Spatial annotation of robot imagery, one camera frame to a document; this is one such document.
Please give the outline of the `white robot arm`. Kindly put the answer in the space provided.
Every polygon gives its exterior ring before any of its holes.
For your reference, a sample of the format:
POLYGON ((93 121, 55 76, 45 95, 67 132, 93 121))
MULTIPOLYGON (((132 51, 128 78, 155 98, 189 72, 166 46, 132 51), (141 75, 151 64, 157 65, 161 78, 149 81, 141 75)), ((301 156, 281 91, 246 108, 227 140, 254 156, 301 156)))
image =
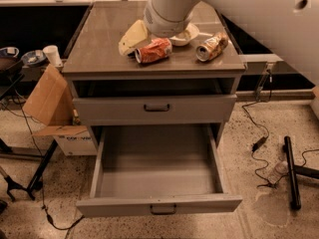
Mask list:
POLYGON ((148 0, 145 33, 121 44, 124 55, 149 35, 172 37, 190 21, 198 2, 217 10, 284 60, 314 85, 319 85, 319 0, 148 0))

